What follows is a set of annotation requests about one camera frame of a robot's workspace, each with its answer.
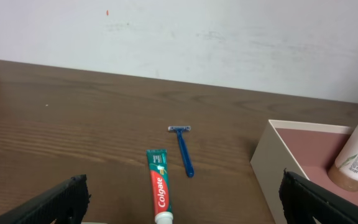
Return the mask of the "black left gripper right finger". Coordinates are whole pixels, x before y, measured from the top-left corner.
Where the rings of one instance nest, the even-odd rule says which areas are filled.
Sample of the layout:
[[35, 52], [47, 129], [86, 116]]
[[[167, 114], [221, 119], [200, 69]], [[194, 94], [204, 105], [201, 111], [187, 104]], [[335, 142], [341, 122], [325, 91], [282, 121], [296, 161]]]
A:
[[279, 189], [288, 224], [358, 224], [358, 206], [287, 170]]

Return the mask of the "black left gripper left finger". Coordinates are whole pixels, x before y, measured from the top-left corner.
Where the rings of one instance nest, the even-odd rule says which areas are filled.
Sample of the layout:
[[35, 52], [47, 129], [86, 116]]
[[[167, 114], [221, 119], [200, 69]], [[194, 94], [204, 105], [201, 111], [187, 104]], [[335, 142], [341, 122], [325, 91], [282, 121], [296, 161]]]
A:
[[0, 215], [0, 224], [80, 224], [90, 202], [86, 181], [73, 176]]

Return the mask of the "white box with pink inside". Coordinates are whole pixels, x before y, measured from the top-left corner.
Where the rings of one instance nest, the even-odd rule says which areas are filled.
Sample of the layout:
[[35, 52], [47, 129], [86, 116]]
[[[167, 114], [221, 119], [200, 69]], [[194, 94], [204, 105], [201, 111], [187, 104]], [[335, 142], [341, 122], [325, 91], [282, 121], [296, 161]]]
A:
[[351, 134], [352, 128], [347, 126], [268, 121], [250, 164], [275, 223], [286, 223], [279, 198], [284, 170], [295, 172], [358, 206], [358, 191], [341, 189], [327, 175]]

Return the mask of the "green red toothpaste tube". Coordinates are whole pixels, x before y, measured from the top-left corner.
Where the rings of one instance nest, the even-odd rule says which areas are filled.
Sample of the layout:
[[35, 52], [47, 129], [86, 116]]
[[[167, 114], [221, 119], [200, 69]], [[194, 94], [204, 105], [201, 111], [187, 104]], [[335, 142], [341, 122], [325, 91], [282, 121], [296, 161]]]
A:
[[146, 155], [152, 184], [155, 223], [172, 224], [173, 212], [167, 172], [167, 151], [165, 149], [146, 150]]

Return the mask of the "blue disposable razor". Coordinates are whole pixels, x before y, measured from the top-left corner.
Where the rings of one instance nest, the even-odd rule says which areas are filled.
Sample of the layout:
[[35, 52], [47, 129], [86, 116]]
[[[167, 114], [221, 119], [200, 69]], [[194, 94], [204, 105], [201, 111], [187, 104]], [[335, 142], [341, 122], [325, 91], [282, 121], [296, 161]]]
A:
[[178, 146], [181, 152], [183, 165], [185, 168], [185, 172], [189, 178], [194, 177], [195, 171], [193, 168], [193, 164], [190, 158], [190, 154], [188, 152], [188, 148], [183, 138], [183, 133], [189, 132], [191, 130], [190, 126], [169, 126], [168, 132], [176, 133]]

